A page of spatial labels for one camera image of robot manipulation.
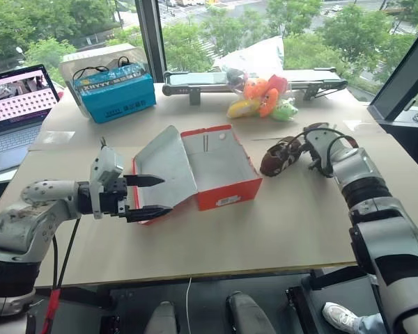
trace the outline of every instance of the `robotic arm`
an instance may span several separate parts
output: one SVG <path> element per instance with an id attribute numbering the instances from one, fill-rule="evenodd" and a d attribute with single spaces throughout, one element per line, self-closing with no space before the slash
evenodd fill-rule
<path id="1" fill-rule="evenodd" d="M 365 149 L 357 147 L 353 138 L 328 128 L 327 123 L 312 125 L 301 135 L 304 144 L 295 137 L 278 144 L 283 151 L 276 152 L 275 147 L 268 150 L 262 161 L 262 173 L 276 175 L 276 170 L 267 167 L 277 155 L 285 169 L 302 152 L 311 154 L 310 168 L 333 177 L 347 202 L 353 225 L 350 229 L 353 252 L 358 265 L 378 280 L 389 327 L 396 334 L 418 334 L 417 226 L 400 201 L 392 197 Z M 343 138 L 353 148 L 344 146 L 340 142 Z"/>
<path id="2" fill-rule="evenodd" d="M 154 186 L 153 175 L 124 175 L 122 158 L 105 143 L 91 166 L 90 182 L 43 180 L 29 184 L 20 200 L 0 213 L 0 317 L 27 310 L 34 282 L 56 229 L 63 221 L 92 214 L 143 221 L 171 211 L 160 205 L 130 209 L 127 186 Z"/>

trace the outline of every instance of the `floor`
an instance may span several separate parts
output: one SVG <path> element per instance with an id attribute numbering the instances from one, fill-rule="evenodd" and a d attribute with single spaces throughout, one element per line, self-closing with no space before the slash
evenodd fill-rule
<path id="1" fill-rule="evenodd" d="M 236 290 L 249 294 L 265 311 L 274 329 L 281 334 L 302 334 L 297 315 L 289 306 L 286 289 L 300 285 L 307 274 L 241 278 L 192 283 L 189 289 L 189 320 L 193 334 L 231 333 L 226 320 L 225 299 Z M 113 312 L 62 303 L 54 322 L 53 334 L 98 334 L 102 315 L 121 317 L 121 333 L 142 334 L 150 315 L 161 301 L 173 301 L 178 311 L 181 333 L 188 334 L 185 293 L 187 283 L 156 285 L 113 291 L 118 306 Z M 310 304 L 320 334 L 339 333 L 322 319 L 320 310 L 326 301 L 342 303 L 358 315 L 377 312 L 367 278 L 310 292 Z M 33 308 L 41 328 L 46 301 Z"/>

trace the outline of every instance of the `white sneaker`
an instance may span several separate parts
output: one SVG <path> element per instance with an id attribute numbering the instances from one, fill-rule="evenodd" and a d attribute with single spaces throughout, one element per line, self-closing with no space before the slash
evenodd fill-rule
<path id="1" fill-rule="evenodd" d="M 325 320 L 336 329 L 355 334 L 355 323 L 359 318 L 349 309 L 335 303 L 326 303 L 322 314 Z"/>

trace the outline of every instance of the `table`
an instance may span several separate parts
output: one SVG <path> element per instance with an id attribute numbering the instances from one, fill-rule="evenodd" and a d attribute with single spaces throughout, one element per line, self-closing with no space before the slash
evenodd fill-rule
<path id="1" fill-rule="evenodd" d="M 125 172 L 129 173 L 131 158 L 167 125 L 184 130 L 226 123 L 225 110 L 234 99 L 230 94 L 204 95 L 201 107 L 195 107 L 188 105 L 187 96 L 164 97 L 157 93 L 154 111 L 97 125 L 77 114 L 66 94 L 42 130 L 74 131 L 74 136 L 65 143 L 39 141 L 32 147 L 0 199 L 0 211 L 34 180 L 88 180 L 89 166 L 98 154 L 102 135 L 124 156 Z M 401 199 L 418 225 L 418 166 L 402 147 L 380 131 L 358 103 L 327 99 L 309 103 L 299 104 L 300 112 L 293 122 L 232 120 L 253 165 L 260 166 L 275 138 L 295 134 L 313 122 L 336 123 L 367 149 L 392 194 Z M 309 160 L 305 154 L 281 175 L 264 178 L 254 201 L 205 212 L 198 212 L 191 201 L 150 226 L 108 216 L 101 221 L 84 216 L 64 285 L 267 273 L 354 262 L 345 201 L 333 180 L 307 169 Z M 59 168 L 66 161 L 71 167 Z M 400 180 L 400 175 L 408 181 Z M 60 260 L 72 224 L 65 222 L 56 233 Z M 51 284 L 52 258 L 50 250 L 42 263 L 37 287 Z"/>

